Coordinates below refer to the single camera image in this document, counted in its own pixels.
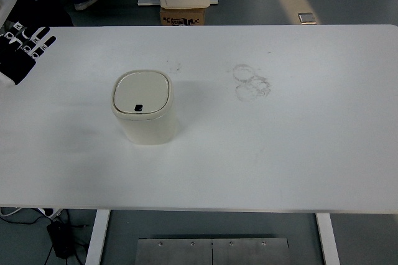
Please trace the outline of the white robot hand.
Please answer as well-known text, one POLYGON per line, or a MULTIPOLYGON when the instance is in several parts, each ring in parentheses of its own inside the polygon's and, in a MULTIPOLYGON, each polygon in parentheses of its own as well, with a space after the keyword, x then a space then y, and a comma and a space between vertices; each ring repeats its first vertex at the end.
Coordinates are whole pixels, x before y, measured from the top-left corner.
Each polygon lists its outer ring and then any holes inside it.
MULTIPOLYGON (((22 24, 14 23, 12 30, 21 30, 22 24)), ((18 85, 33 69, 36 61, 26 52, 30 52, 47 35, 50 27, 43 27, 35 32, 29 28, 18 32, 16 35, 7 32, 4 36, 9 42, 1 49, 1 74, 18 85)), ((56 36, 51 36, 40 47, 33 51, 33 57, 40 57, 56 41, 56 36)))

